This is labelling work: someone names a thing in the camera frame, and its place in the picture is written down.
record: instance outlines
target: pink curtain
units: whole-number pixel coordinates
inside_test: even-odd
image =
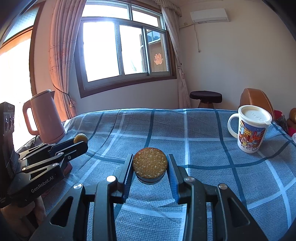
[[[179,17],[182,16],[180,8],[169,0],[153,0],[161,7],[161,12],[165,20],[170,38],[172,40],[176,64],[177,64],[177,81],[178,81],[178,99],[179,108],[191,108],[188,89],[185,81],[185,74],[180,63],[180,44],[179,44]]]
[[[76,103],[69,95],[69,74],[80,19],[86,0],[57,0],[52,17],[49,71],[56,88],[54,101],[62,121],[76,116]]]

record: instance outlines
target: brown ball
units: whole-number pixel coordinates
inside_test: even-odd
[[[88,143],[88,139],[87,136],[83,133],[78,134],[77,136],[75,136],[74,138],[74,144],[84,141],[86,144]]]
[[[290,111],[289,119],[290,119],[291,121],[293,121],[294,124],[296,124],[296,108],[293,108],[293,109]]]
[[[168,160],[161,150],[147,147],[134,155],[132,165],[137,175],[153,179],[160,177],[165,172]]]

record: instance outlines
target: black stool seat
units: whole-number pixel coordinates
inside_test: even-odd
[[[222,94],[212,91],[193,91],[189,96],[191,99],[200,100],[202,103],[221,103]]]

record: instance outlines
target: human hand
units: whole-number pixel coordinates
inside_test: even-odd
[[[5,218],[11,229],[22,237],[30,235],[30,230],[22,221],[22,218],[28,215],[31,211],[34,212],[38,225],[46,218],[46,211],[44,208],[43,200],[38,197],[26,207],[18,207],[17,205],[9,204],[1,208],[1,213]]]

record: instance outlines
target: white mug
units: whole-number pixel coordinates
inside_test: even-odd
[[[238,133],[235,133],[230,122],[233,118],[239,118]],[[268,127],[271,125],[270,113],[258,106],[244,105],[233,114],[227,123],[230,134],[237,138],[237,145],[246,153],[255,153],[261,146]]]

